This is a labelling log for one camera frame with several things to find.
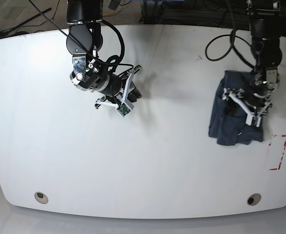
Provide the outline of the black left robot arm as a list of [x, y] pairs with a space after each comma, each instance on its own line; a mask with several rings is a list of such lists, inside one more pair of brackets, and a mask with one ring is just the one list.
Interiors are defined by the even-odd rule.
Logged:
[[223, 98], [226, 114], [260, 118], [268, 113], [271, 94], [280, 86], [280, 2], [248, 0], [247, 15], [255, 65], [250, 72], [226, 72]]

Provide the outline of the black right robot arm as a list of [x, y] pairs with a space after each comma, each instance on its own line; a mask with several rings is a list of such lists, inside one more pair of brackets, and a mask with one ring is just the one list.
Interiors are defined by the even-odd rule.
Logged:
[[[125, 43], [121, 33], [102, 18], [101, 0], [70, 0], [67, 8], [69, 34], [66, 46], [72, 54], [73, 71], [70, 75], [74, 86], [82, 91], [102, 93], [105, 100], [118, 103], [125, 89], [130, 71], [116, 75], [115, 71], [125, 54]], [[121, 51], [102, 61], [98, 52], [103, 44], [101, 24], [110, 27], [117, 35]]]

